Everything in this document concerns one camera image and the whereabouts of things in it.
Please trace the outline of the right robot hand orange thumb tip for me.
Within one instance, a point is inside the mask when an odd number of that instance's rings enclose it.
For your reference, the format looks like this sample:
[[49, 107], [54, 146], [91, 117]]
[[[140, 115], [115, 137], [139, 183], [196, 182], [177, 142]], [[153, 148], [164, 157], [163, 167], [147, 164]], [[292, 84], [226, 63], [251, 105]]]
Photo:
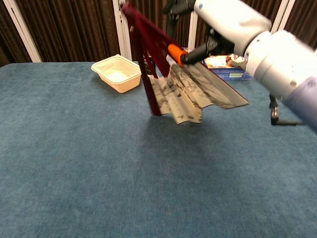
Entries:
[[270, 35], [271, 21], [240, 0], [171, 0], [174, 17], [195, 12], [210, 27], [208, 40], [187, 53], [169, 44], [168, 53], [179, 64], [195, 64], [222, 52], [245, 56], [255, 40]]

